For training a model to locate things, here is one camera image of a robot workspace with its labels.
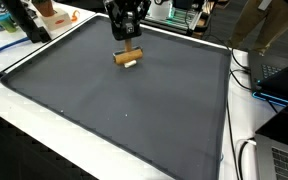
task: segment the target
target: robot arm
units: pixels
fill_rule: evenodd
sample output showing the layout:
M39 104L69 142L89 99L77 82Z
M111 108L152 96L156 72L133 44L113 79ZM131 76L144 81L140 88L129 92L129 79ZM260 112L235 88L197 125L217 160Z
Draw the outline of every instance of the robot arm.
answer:
M45 28L37 27L33 19L28 15L21 0L1 0L1 2L12 15L12 19L22 28L33 43L46 43L51 40Z
M150 5L150 0L104 0L114 38L120 41L140 36L140 21Z

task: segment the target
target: floor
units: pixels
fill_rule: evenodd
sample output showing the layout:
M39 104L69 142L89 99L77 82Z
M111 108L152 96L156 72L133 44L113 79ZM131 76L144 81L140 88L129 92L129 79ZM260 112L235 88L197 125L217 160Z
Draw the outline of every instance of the floor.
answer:
M0 118L0 180L97 180Z
M229 39L239 14L246 2L247 0L231 1L225 9L216 9L212 18L212 27L208 29L206 34L208 34L209 30L212 29L212 35L217 36L221 40ZM262 24L259 24L258 27L247 37L242 48L252 47L261 25ZM208 41L219 43L218 40L212 37L209 37ZM288 58L288 31L271 45L267 54Z

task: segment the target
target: black border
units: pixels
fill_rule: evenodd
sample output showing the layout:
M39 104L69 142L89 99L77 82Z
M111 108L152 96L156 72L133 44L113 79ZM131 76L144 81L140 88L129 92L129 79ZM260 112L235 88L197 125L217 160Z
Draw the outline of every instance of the black border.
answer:
M106 22L109 22L110 23L110 20L109 18L107 17L104 17L104 16L98 16L98 15L95 15L93 16L92 18L88 19L87 22L85 22L83 25L81 25L80 27L78 27L77 29L75 29L74 31L72 31L70 34L66 35L64 38L60 39L59 41L57 41L56 43L54 43L53 45L51 45L50 47L48 47L47 49L45 49L44 51L38 53L36 56L32 57L31 59L27 60L25 63L21 64L20 66L16 67L15 69L13 69L11 72L9 72L8 74L4 75L1 79L0 79L0 82L5 86L7 87L8 89L18 93L19 95L21 96L24 96L25 98L28 98L30 100L32 100L33 102L41 105L42 107L45 107L49 110L51 110L52 112L56 113L57 115L71 121L72 123L82 127L83 129L87 130L87 131L90 131L92 133L94 133L95 135L103 138L105 141L108 141L110 143L112 143L113 145L127 151L128 153L140 158L141 160L143 160L144 162L154 166L155 168L157 168L158 170L162 171L163 173L171 176L172 178L175 178L175 179L183 179L181 177L178 177L177 175L173 174L172 172L170 172L167 168L163 168L161 166L159 166L158 164L156 164L154 161L150 160L150 159L147 159L146 157L134 152L133 150L125 147L123 144L120 144L114 140L111 139L111 137L108 137L108 136L105 136L99 132L97 132L97 130L95 128L89 128L89 127L86 127L84 126L83 124L79 123L79 121L77 120L74 120L68 116L65 116L63 113L61 112L58 112L57 110L49 107L48 105L46 104L43 104L42 102L39 102L37 100L35 100L33 97L30 97L30 96L27 96L26 94L24 93L21 93L19 90L17 90L16 88L13 88L11 87L10 85L8 85L8 80L11 79L13 76L15 76L16 74L20 73L22 71L22 69L25 69L25 68L28 68L30 65L34 64L34 63L38 63L40 61L39 57L42 57L44 56L45 54L48 53L48 51L51 51L53 48L56 48L58 45L62 44L62 43L65 43L67 41L70 41L71 37L72 36L75 36L75 35L78 35L80 29L82 28L87 28L88 26L91 26L91 25L95 25L96 24L96 21L106 21ZM225 61L227 60L227 67L225 69L225 75L226 78L225 78L225 82L224 82L224 90L225 90L225 93L226 96L224 96L224 104L223 104L223 107L226 107L226 103L227 103L227 95L228 95L228 87L229 87L229 69L230 69L230 65L231 65L231 52L228 51L227 49L220 49L220 48L216 48L216 47L212 47L212 46L209 46L209 45L205 45L205 44L200 44L198 42L195 42L195 41L192 41L192 40L187 40L187 39L183 39L181 37L176 37L176 36L173 36L173 35L169 35L169 34L164 34L162 32L157 32L157 31L154 31L154 30L151 30L151 29L146 29L146 28L143 28L142 27L142 32L144 33L148 33L148 34L153 34L155 36L158 36L158 37L161 37L161 38L164 38L164 39L168 39L168 40L172 40L172 41L175 41L177 43L181 43L181 44L184 44L184 45L189 45L191 47L195 47L195 48L201 48L201 49L204 49L204 50L208 50L208 51L211 51L211 52L218 52L220 54L223 54L224 56L222 57L221 61L222 61L222 64L225 65ZM220 171L220 163L221 163L221 156L222 156L222 142L223 142L223 132L224 132L224 125L225 125L225 116L226 116L226 108L223 108L223 112L221 112L221 114L223 114L223 121L222 121L222 124L220 124L220 127L222 127L219 131L220 133L217 134L217 145L219 146L217 148L217 164L218 166L216 167L216 173L217 173L217 179L219 177L219 171Z

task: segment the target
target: orange object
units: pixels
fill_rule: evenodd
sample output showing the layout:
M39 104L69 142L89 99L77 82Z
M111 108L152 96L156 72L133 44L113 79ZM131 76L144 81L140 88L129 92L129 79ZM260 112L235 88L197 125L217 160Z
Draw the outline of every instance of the orange object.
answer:
M133 60L139 60L143 57L142 49L133 49L132 40L125 40L125 50L123 53L114 56L114 61L118 65L129 63Z
M71 21L72 21L72 22L75 22L75 21L77 21L77 19L78 19L79 17L80 17L80 12L79 12L78 10L75 10L75 11L73 12Z

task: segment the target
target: laptop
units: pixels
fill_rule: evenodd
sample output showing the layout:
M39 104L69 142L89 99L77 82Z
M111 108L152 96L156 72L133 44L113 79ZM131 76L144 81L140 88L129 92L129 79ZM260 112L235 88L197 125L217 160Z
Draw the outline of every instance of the laptop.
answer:
M248 53L252 96L280 106L288 105L288 59Z
M256 131L260 180L288 180L288 106Z

